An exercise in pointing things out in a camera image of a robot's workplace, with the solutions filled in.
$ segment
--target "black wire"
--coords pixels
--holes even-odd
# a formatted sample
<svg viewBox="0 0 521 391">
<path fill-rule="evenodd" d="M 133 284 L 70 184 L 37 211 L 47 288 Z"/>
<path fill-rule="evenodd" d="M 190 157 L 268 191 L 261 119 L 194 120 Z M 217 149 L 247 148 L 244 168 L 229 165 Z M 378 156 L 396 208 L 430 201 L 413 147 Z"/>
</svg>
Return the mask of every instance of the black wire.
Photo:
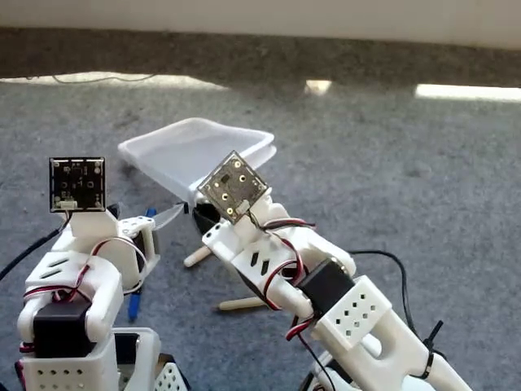
<svg viewBox="0 0 521 391">
<path fill-rule="evenodd" d="M 45 243 L 47 243 L 49 240 L 53 239 L 58 234 L 60 234 L 61 231 L 63 231 L 63 229 L 65 228 L 65 226 L 67 224 L 69 224 L 69 222 L 71 221 L 71 217 L 72 217 L 72 213 L 69 213 L 67 219 L 65 220 L 65 222 L 63 222 L 63 224 L 59 228 L 56 228 L 55 230 L 53 230 L 49 235 L 44 236 L 43 238 L 38 239 L 36 242 L 31 244 L 29 247 L 27 247 L 18 257 L 16 257 L 11 262 L 9 262 L 7 264 L 7 266 L 4 267 L 2 269 L 2 271 L 0 271 L 0 281 L 2 281 L 4 279 L 4 277 L 11 270 L 13 270 L 20 262 L 22 262 L 30 253 L 32 253 L 37 248 L 40 248 Z"/>
<path fill-rule="evenodd" d="M 382 250 L 352 250 L 348 251 L 348 253 L 352 255 L 383 255 L 385 257 L 391 258 L 398 265 L 401 272 L 401 301 L 404 306 L 405 321 L 407 322 L 407 326 L 409 327 L 410 331 L 412 331 L 413 334 L 419 338 L 418 332 L 416 331 L 416 327 L 414 326 L 413 315 L 410 313 L 409 291 L 407 290 L 407 271 L 405 270 L 405 266 L 402 263 L 402 261 L 400 261 L 400 259 L 393 253 L 389 253 L 387 251 Z"/>
<path fill-rule="evenodd" d="M 298 333 L 297 336 L 299 337 L 300 342 L 302 342 L 302 345 L 304 345 L 304 347 L 311 353 L 311 355 L 313 356 L 313 359 L 317 362 L 320 369 L 322 369 L 322 372 L 324 372 L 326 374 L 327 379 L 331 383 L 331 387 L 333 388 L 333 391 L 336 391 L 335 383 L 333 383 L 331 376 L 329 376 L 329 373 L 327 373 L 326 368 L 322 365 L 322 363 L 318 359 L 315 352 L 313 352 L 313 349 L 311 349 L 311 346 L 309 346 L 308 342 L 306 342 L 306 340 L 302 337 L 302 335 L 300 333 Z"/>
</svg>

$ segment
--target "white bracket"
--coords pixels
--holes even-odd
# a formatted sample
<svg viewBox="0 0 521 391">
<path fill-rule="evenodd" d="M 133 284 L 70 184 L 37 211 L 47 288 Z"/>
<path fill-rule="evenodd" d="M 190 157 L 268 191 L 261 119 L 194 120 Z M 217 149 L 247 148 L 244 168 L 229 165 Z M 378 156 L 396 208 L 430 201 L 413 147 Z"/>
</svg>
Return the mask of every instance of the white bracket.
<svg viewBox="0 0 521 391">
<path fill-rule="evenodd" d="M 361 311 L 356 311 L 357 321 L 360 322 L 358 329 L 361 330 L 348 335 L 347 330 L 351 330 L 354 323 L 348 323 L 349 328 L 341 326 L 342 322 L 338 324 L 336 319 L 341 312 L 335 305 L 324 314 L 323 318 L 326 318 L 326 321 L 320 321 L 320 326 L 317 324 L 312 335 L 324 344 L 326 350 L 360 386 L 360 389 L 399 391 L 406 376 L 420 376 L 425 371 L 429 351 L 400 317 L 386 305 L 387 299 L 384 297 L 382 300 L 383 294 L 370 283 L 369 279 L 360 277 L 358 281 L 365 281 L 365 285 L 362 286 L 363 293 L 367 295 L 364 300 L 368 300 L 368 305 L 376 305 L 376 309 L 378 305 L 383 305 L 384 311 L 382 313 L 375 311 L 376 314 L 372 319 L 369 317 L 364 319 L 363 314 L 369 313 L 366 312 L 366 305 L 361 306 Z M 346 293 L 345 299 L 340 300 L 346 310 L 352 309 L 356 299 L 349 294 L 351 291 Z M 360 320 L 360 313 L 361 320 L 367 320 L 367 324 L 363 324 Z M 364 344 L 358 343 L 364 336 L 362 334 L 367 335 L 369 332 L 382 344 L 382 352 L 379 355 L 368 350 Z M 434 354 L 427 383 L 431 384 L 436 391 L 471 391 L 457 372 L 438 354 Z"/>
<path fill-rule="evenodd" d="M 155 379 L 154 391 L 188 391 L 181 372 L 174 362 L 167 362 Z"/>
</svg>

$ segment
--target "gray carpet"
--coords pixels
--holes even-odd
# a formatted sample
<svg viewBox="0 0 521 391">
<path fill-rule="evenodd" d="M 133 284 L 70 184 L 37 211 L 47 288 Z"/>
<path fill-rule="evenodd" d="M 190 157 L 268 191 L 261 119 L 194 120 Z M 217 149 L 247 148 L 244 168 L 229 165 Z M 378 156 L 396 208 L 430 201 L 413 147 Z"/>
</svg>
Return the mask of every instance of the gray carpet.
<svg viewBox="0 0 521 391">
<path fill-rule="evenodd" d="M 0 77 L 115 71 L 187 75 L 226 90 L 0 81 L 0 247 L 5 265 L 59 221 L 48 156 L 108 158 L 125 216 L 174 197 L 118 159 L 116 145 L 190 116 L 271 131 L 260 171 L 274 199 L 343 248 L 386 248 L 409 272 L 412 311 L 474 390 L 519 389 L 519 103 L 417 99 L 418 83 L 516 87 L 521 55 L 445 46 L 276 37 L 0 31 Z M 323 96 L 306 79 L 329 79 Z M 200 239 L 188 217 L 151 275 L 138 326 L 154 328 L 195 390 L 296 389 L 312 362 L 283 334 L 289 314 L 217 314 L 246 290 L 216 260 L 185 270 Z M 15 321 L 33 254 L 2 281 L 0 379 L 19 389 Z M 401 313 L 400 276 L 357 259 Z M 122 311 L 117 324 L 127 324 Z"/>
</svg>

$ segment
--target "blue handle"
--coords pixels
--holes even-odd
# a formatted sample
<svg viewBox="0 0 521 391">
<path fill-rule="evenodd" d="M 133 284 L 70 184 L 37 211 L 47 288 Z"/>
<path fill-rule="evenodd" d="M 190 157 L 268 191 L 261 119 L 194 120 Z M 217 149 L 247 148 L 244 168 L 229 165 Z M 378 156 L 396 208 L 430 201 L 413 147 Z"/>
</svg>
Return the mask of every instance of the blue handle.
<svg viewBox="0 0 521 391">
<path fill-rule="evenodd" d="M 147 217 L 154 217 L 157 214 L 157 210 L 155 208 L 148 208 L 145 212 L 145 216 Z M 130 322 L 133 322 L 138 318 L 138 312 L 139 312 L 139 302 L 141 301 L 141 291 L 142 286 L 134 293 L 130 295 L 130 301 L 129 301 L 129 320 Z"/>
</svg>

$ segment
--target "white plastic container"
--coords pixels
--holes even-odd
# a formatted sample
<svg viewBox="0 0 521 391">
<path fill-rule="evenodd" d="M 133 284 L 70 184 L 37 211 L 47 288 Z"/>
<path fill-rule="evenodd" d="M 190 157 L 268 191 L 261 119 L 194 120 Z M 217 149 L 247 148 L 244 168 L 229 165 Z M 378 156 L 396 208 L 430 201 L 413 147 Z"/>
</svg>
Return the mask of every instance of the white plastic container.
<svg viewBox="0 0 521 391">
<path fill-rule="evenodd" d="M 188 118 L 118 146 L 123 159 L 195 206 L 197 186 L 232 151 L 254 169 L 277 151 L 271 133 Z"/>
</svg>

